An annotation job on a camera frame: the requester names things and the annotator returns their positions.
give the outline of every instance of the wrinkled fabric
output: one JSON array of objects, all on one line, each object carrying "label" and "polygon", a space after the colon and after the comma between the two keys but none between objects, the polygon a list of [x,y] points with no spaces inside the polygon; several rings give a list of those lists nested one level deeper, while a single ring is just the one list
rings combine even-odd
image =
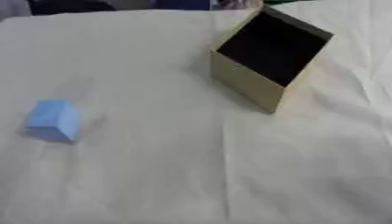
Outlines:
[{"label": "wrinkled fabric", "polygon": [[[266,115],[208,49],[251,11],[125,11],[0,24],[0,223],[389,223],[392,3],[279,10],[335,34]],[[35,101],[75,144],[25,136]]]}]

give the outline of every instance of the person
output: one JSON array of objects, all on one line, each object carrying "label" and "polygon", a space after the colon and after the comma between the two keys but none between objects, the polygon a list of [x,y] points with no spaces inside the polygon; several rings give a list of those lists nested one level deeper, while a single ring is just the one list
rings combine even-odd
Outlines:
[{"label": "person", "polygon": [[0,0],[0,21],[5,18],[30,15],[30,8],[25,0]]}]

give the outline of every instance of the light blue object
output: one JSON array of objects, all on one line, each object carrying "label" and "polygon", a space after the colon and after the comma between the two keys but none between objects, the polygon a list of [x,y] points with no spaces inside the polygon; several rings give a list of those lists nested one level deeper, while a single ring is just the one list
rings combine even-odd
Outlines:
[{"label": "light blue object", "polygon": [[73,104],[64,100],[38,101],[27,119],[30,133],[46,141],[74,141],[81,116]]}]

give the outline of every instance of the white cloth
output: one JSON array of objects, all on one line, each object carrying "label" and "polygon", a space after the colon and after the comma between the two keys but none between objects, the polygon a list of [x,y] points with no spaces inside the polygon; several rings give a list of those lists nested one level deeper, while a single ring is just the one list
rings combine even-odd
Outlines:
[{"label": "white cloth", "polygon": [[[275,115],[209,77],[248,11],[129,11],[0,24],[0,223],[388,223],[392,3],[281,10],[336,36]],[[80,140],[20,133],[66,98]]]}]

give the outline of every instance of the tan box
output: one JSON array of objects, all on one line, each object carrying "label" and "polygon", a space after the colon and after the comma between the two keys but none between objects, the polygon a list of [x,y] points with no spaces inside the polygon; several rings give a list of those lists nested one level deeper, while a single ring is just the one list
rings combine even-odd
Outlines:
[{"label": "tan box", "polygon": [[284,90],[332,36],[265,6],[212,49],[212,76],[274,113]]}]

